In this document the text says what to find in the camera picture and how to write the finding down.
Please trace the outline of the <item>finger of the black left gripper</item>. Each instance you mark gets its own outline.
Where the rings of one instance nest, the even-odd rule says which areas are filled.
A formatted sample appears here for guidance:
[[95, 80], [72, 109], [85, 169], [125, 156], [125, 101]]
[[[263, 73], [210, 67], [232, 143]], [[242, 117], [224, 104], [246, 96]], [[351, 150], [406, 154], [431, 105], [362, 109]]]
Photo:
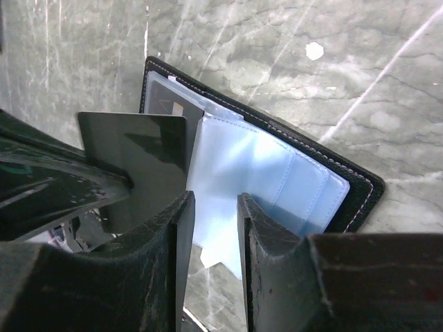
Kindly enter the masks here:
[[34, 237], [129, 196], [123, 170], [1, 112], [1, 240]]

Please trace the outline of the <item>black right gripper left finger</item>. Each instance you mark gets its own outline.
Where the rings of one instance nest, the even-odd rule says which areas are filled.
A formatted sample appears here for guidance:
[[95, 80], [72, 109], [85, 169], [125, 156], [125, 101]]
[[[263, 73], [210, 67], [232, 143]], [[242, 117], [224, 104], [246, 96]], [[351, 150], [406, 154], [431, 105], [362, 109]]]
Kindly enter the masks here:
[[91, 252], [1, 244], [2, 331], [179, 331], [195, 196]]

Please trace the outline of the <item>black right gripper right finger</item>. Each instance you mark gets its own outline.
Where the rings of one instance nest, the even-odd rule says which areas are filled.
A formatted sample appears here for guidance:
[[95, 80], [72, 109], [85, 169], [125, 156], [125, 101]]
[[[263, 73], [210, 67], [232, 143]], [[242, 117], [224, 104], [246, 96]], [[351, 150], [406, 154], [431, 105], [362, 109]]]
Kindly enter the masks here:
[[249, 331], [441, 331], [442, 235], [300, 238], [237, 197]]

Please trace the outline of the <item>black card from holder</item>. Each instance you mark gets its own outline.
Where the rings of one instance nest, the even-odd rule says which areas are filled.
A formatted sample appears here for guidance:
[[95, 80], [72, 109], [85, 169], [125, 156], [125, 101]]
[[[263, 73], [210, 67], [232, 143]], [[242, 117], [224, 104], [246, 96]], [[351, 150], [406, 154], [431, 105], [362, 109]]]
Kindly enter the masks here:
[[87, 160], [129, 178], [129, 197], [101, 208], [105, 232], [146, 222], [186, 187], [187, 123], [182, 116], [80, 112]]

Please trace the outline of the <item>black leather card holder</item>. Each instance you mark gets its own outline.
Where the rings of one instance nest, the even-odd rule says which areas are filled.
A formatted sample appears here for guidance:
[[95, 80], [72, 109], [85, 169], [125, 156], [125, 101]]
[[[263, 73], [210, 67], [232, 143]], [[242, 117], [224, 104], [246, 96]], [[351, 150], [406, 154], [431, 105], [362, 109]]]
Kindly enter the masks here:
[[376, 174], [152, 56], [145, 61], [141, 113], [149, 114], [147, 84], [154, 80], [172, 81], [204, 104], [186, 187], [195, 195], [193, 242], [205, 267], [223, 264], [242, 275], [240, 194], [303, 237], [356, 232], [384, 193]]

